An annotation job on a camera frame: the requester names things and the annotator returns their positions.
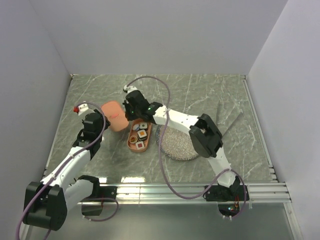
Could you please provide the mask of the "green sushi roll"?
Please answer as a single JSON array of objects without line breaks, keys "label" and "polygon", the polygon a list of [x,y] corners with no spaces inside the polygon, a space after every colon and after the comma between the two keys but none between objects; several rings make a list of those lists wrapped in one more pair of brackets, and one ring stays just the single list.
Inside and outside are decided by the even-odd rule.
[{"label": "green sushi roll", "polygon": [[139,123],[139,129],[140,130],[145,130],[145,131],[147,131],[148,130],[148,123],[147,122],[140,122]]}]

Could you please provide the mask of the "pink lunch box lid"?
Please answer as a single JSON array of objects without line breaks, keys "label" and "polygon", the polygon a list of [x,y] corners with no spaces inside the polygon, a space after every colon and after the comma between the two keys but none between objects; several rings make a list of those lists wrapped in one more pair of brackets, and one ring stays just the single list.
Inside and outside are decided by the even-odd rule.
[{"label": "pink lunch box lid", "polygon": [[128,127],[129,122],[120,103],[115,100],[104,103],[101,110],[110,122],[109,128],[114,132],[120,132]]}]

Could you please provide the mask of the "pink lunch box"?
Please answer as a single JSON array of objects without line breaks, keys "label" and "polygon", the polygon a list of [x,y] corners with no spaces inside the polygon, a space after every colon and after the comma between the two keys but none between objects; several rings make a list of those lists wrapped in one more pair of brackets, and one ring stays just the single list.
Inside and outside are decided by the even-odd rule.
[{"label": "pink lunch box", "polygon": [[129,138],[130,138],[130,136],[137,136],[137,139],[138,139],[137,131],[133,131],[133,130],[132,130],[132,127],[133,127],[133,125],[135,125],[135,124],[140,124],[141,122],[146,122],[146,121],[144,121],[144,120],[142,120],[142,119],[136,119],[136,120],[134,120],[134,121],[131,123],[131,125],[130,125],[130,131],[129,131],[129,136],[128,136],[128,138],[127,138],[127,146],[128,146],[128,148],[129,148],[132,152],[135,152],[135,153],[142,153],[142,152],[145,152],[145,151],[147,150],[148,145],[149,145],[149,140],[150,140],[150,138],[151,138],[151,133],[152,133],[152,124],[151,124],[150,122],[146,122],[146,123],[148,123],[148,130],[146,130],[146,132],[147,132],[147,134],[148,134],[148,137],[147,137],[147,139],[145,139],[145,140],[143,141],[143,142],[144,142],[144,145],[145,145],[145,148],[142,149],[142,150],[137,150],[135,144],[130,144],[130,143],[129,143]]}]

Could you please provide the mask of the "orange sushi roll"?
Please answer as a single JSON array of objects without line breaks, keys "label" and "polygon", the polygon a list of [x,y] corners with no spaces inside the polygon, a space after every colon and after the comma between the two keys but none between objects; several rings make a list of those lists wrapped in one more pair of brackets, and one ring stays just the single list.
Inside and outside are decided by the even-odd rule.
[{"label": "orange sushi roll", "polygon": [[140,141],[144,141],[148,138],[148,133],[144,129],[141,129],[137,131],[137,137]]}]

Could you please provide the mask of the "small noodle soup cup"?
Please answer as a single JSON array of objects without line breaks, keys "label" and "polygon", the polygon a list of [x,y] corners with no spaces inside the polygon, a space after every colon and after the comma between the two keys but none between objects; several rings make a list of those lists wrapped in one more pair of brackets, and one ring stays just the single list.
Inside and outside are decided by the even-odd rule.
[{"label": "small noodle soup cup", "polygon": [[135,135],[131,135],[128,141],[130,144],[135,144],[138,141],[138,138]]}]

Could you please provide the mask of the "red sushi roll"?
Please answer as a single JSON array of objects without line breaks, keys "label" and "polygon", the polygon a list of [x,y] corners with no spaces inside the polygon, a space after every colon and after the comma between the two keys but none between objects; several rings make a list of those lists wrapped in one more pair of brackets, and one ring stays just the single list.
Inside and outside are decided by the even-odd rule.
[{"label": "red sushi roll", "polygon": [[145,144],[144,144],[143,141],[137,141],[137,142],[135,143],[135,147],[136,147],[137,150],[142,150],[142,149],[145,148]]}]

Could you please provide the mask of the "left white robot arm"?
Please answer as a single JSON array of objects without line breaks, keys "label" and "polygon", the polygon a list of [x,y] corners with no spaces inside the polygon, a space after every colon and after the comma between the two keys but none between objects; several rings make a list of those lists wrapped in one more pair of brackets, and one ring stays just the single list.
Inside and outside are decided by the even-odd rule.
[{"label": "left white robot arm", "polygon": [[81,176],[71,180],[89,163],[101,147],[103,132],[110,122],[98,110],[85,115],[83,128],[65,159],[39,182],[32,181],[26,188],[22,222],[52,231],[64,224],[68,211],[81,200],[96,201],[101,195],[99,180]]}]

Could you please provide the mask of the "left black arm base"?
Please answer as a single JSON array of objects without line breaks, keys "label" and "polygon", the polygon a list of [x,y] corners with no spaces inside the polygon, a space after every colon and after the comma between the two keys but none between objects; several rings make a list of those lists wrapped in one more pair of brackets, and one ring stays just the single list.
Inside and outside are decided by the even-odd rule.
[{"label": "left black arm base", "polygon": [[[84,202],[96,202],[99,203],[97,206],[97,210],[89,209],[89,210],[84,210],[83,204],[81,205],[81,213],[82,217],[90,222],[105,222],[107,220],[112,219],[118,212],[119,210],[119,202],[116,199],[116,194],[117,194],[117,186],[101,186],[100,185],[100,180],[97,177],[94,176],[89,176],[89,175],[82,175],[78,179],[79,180],[85,180],[87,182],[90,182],[93,184],[92,186],[92,193],[88,196],[86,196],[81,203]],[[104,203],[115,203],[115,210],[114,212],[108,216],[107,218],[102,218],[102,219],[93,219],[91,216],[99,216],[103,209],[104,209]]]}]

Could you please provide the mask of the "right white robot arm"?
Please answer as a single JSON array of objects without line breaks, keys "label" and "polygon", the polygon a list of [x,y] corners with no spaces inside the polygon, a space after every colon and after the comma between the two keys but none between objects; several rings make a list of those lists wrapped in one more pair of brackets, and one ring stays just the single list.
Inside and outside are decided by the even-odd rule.
[{"label": "right white robot arm", "polygon": [[142,119],[147,123],[170,127],[188,134],[197,154],[208,159],[215,178],[202,192],[191,196],[191,199],[212,191],[214,183],[218,183],[215,187],[218,195],[226,200],[236,200],[240,192],[243,193],[243,199],[247,199],[244,180],[231,168],[224,151],[223,136],[209,115],[188,115],[169,109],[167,105],[159,102],[149,103],[134,86],[125,86],[123,91],[126,94],[123,105],[127,120]]}]

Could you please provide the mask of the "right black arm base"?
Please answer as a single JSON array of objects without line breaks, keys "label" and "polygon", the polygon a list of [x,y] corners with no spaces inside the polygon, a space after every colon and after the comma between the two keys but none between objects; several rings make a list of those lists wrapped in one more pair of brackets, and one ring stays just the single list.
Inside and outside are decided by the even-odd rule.
[{"label": "right black arm base", "polygon": [[229,188],[221,185],[212,185],[202,197],[207,202],[234,202],[235,200],[243,202],[245,197],[248,201],[250,199],[249,191],[246,185],[244,187],[245,191],[243,185]]}]

